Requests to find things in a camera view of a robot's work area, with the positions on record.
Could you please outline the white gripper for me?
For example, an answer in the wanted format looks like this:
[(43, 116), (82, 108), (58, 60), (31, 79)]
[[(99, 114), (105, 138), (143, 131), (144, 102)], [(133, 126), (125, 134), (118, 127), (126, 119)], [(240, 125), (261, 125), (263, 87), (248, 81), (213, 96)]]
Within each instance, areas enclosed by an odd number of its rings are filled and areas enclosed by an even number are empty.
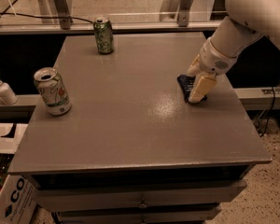
[(219, 52), (208, 38), (187, 71), (189, 77), (196, 77), (189, 95), (189, 102), (199, 103), (217, 84), (216, 75), (226, 74), (236, 62), (236, 58)]

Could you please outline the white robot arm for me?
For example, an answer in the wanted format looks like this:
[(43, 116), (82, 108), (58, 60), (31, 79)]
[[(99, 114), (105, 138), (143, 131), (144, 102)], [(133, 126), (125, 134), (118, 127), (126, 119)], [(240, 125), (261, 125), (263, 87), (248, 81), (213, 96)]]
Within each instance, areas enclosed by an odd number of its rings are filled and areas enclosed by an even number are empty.
[(194, 78), (188, 101), (199, 103), (248, 46), (266, 36), (280, 50), (280, 0), (225, 0), (227, 16), (189, 66)]

